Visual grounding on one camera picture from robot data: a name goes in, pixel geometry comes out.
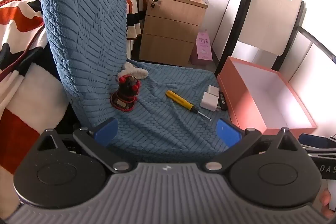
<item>pink gift box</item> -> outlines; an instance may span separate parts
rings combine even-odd
[[[233,124],[275,135],[288,127],[298,138],[316,124],[295,91],[274,70],[229,57],[217,76]]]
[[[208,33],[198,33],[190,60],[193,65],[207,65],[212,61],[211,44]]]

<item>nightstand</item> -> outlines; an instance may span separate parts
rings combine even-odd
[[[186,66],[208,5],[202,0],[148,1],[139,59]]]

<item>textured blue fabric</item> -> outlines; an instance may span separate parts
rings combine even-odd
[[[125,0],[41,0],[50,48],[73,109],[83,125],[118,119],[112,149],[146,161],[206,160],[226,146],[216,122],[227,113],[202,110],[209,122],[167,98],[169,89],[199,105],[208,85],[218,85],[204,70],[133,62],[147,69],[133,111],[113,108],[109,97],[126,62]]]

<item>finger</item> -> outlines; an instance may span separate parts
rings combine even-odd
[[[327,206],[331,200],[331,194],[328,189],[325,189],[320,195],[320,202],[322,206]]]
[[[330,210],[328,206],[323,206],[321,209],[321,213],[328,219],[332,218],[335,214],[335,212]]]

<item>white logo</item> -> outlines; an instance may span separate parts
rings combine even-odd
[[[168,170],[172,169],[172,167],[169,166],[169,165],[167,165],[166,167],[163,167],[162,169],[163,169],[164,171],[168,171]]]

